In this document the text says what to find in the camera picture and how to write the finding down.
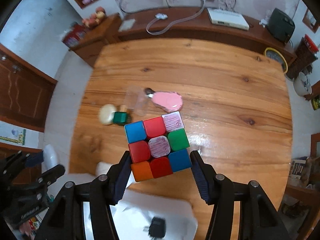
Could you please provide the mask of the black power adapter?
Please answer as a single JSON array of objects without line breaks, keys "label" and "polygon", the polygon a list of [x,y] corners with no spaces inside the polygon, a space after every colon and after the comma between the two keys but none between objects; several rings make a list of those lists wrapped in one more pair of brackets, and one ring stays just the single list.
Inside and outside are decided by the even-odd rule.
[{"label": "black power adapter", "polygon": [[167,231],[167,225],[164,218],[153,217],[151,224],[146,226],[143,231],[148,233],[150,239],[163,239]]}]

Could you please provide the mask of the colourful rubik's cube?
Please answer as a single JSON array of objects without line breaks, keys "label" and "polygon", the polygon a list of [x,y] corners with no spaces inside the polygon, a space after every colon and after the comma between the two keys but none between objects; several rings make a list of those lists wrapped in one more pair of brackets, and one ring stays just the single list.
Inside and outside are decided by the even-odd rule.
[{"label": "colourful rubik's cube", "polygon": [[192,167],[179,111],[124,126],[135,182],[169,176]]}]

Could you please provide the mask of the clear plastic box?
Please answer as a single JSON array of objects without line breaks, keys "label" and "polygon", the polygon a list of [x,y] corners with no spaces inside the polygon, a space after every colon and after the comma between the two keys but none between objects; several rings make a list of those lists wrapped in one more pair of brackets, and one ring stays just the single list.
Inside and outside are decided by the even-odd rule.
[{"label": "clear plastic box", "polygon": [[126,90],[124,105],[129,111],[138,116],[145,116],[148,110],[149,98],[144,89],[138,86],[129,86]]}]

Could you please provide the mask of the pink pear-shaped tape dispenser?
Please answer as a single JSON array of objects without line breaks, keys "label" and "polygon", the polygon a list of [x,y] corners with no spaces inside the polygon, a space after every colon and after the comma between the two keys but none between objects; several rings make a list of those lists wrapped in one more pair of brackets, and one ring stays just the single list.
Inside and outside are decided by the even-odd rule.
[{"label": "pink pear-shaped tape dispenser", "polygon": [[179,111],[183,107],[182,96],[177,92],[154,91],[151,88],[145,88],[144,92],[156,107],[167,113]]}]

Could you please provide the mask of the white plastic tray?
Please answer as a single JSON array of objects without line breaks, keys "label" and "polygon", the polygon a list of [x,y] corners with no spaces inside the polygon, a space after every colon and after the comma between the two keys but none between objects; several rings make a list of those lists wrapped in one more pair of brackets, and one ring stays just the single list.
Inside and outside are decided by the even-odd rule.
[{"label": "white plastic tray", "polygon": [[122,200],[110,206],[120,239],[151,239],[153,218],[165,220],[164,239],[194,239],[198,222],[184,200],[153,196],[126,189]]}]

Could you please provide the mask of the brown wooden door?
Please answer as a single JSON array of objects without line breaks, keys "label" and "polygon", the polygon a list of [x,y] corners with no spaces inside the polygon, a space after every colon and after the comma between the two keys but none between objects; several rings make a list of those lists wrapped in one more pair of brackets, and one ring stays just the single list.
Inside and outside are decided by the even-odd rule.
[{"label": "brown wooden door", "polygon": [[1,45],[1,120],[43,132],[57,81]]}]

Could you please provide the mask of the gold round compact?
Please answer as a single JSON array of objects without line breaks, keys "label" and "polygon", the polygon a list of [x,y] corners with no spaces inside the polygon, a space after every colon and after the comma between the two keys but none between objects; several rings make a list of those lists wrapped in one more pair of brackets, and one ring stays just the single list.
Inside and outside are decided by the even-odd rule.
[{"label": "gold round compact", "polygon": [[103,105],[99,110],[99,121],[103,125],[110,125],[113,123],[114,114],[117,108],[113,104]]}]

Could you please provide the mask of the green square box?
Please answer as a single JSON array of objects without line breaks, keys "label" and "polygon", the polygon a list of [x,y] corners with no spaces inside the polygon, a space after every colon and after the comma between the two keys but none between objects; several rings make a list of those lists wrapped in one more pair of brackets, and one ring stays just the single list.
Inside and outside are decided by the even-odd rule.
[{"label": "green square box", "polygon": [[119,126],[125,126],[131,123],[131,115],[127,112],[114,112],[112,122]]}]

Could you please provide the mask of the red tissue box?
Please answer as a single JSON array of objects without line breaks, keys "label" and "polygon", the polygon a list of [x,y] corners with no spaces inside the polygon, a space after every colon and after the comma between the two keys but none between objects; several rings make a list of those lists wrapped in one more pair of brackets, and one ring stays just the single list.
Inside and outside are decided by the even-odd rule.
[{"label": "red tissue box", "polygon": [[87,33],[87,28],[80,24],[73,24],[66,35],[63,37],[62,42],[68,47],[71,48],[79,44],[79,42],[84,38]]}]

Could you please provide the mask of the wooden side cabinet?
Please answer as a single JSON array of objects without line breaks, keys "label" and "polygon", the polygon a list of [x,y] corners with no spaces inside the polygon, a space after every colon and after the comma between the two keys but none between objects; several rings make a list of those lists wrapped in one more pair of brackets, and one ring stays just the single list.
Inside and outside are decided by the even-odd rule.
[{"label": "wooden side cabinet", "polygon": [[120,42],[118,29],[122,23],[119,14],[108,16],[94,29],[87,32],[79,43],[71,48],[89,66],[94,68],[94,64],[104,46]]}]

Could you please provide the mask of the fruit pile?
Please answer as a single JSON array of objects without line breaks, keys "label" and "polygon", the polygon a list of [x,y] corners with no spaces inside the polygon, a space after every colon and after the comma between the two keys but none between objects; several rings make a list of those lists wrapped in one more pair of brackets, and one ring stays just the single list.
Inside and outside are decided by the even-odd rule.
[{"label": "fruit pile", "polygon": [[91,14],[89,18],[84,18],[82,24],[89,29],[97,27],[106,18],[105,9],[97,7],[95,13]]}]

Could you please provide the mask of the black speaker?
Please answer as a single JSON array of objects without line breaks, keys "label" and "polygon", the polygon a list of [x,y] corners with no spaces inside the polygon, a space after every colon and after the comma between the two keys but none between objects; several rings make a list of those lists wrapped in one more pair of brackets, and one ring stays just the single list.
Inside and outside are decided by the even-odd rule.
[{"label": "black speaker", "polygon": [[295,23],[283,11],[275,8],[267,24],[267,30],[278,41],[287,44],[295,31]]}]

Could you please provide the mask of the white router box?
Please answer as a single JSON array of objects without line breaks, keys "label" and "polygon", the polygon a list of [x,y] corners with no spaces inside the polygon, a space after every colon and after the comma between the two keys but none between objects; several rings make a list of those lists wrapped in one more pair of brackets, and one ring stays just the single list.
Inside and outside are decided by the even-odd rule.
[{"label": "white router box", "polygon": [[208,8],[207,11],[209,19],[214,25],[221,25],[246,31],[249,30],[249,24],[242,14],[213,8]]}]

